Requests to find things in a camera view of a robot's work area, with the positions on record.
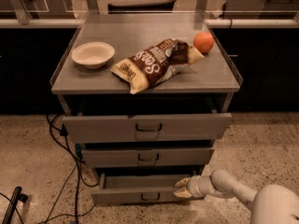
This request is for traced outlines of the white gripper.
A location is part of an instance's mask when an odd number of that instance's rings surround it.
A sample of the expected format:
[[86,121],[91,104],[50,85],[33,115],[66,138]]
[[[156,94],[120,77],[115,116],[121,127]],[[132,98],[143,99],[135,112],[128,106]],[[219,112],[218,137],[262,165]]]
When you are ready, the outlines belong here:
[[179,198],[191,198],[192,196],[199,198],[211,194],[214,190],[210,177],[200,175],[182,178],[175,186],[181,188],[174,192],[174,195]]

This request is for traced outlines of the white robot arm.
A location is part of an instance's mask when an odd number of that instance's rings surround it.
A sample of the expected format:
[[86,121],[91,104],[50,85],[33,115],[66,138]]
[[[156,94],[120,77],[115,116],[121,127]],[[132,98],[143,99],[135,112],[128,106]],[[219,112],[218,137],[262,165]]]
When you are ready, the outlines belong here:
[[299,224],[299,196],[280,185],[255,190],[217,169],[211,175],[185,177],[175,187],[174,194],[179,198],[235,197],[250,210],[249,224]]

